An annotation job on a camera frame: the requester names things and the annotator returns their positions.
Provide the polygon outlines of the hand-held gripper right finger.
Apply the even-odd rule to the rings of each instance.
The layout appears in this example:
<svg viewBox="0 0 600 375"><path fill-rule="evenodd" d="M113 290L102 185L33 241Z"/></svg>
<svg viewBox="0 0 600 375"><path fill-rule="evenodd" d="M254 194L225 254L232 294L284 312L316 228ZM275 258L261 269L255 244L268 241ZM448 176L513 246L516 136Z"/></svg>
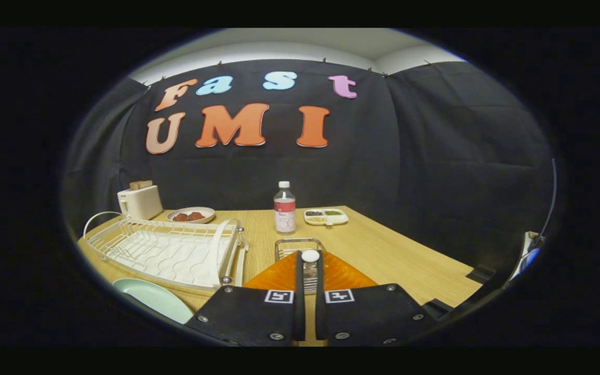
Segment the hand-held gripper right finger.
<svg viewBox="0 0 600 375"><path fill-rule="evenodd" d="M327 346L401 346L438 325L398 283L376 283L329 252L318 267L315 332Z"/></svg>

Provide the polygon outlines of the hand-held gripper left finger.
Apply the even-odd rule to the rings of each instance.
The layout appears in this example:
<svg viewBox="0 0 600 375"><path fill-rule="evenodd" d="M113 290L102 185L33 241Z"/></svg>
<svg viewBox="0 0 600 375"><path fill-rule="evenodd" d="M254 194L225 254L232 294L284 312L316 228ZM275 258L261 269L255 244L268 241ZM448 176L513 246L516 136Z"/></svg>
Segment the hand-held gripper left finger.
<svg viewBox="0 0 600 375"><path fill-rule="evenodd" d="M305 339L303 261L298 251L260 273L271 271L286 286L251 288L226 285L185 323L210 343L230 346L293 346Z"/></svg>

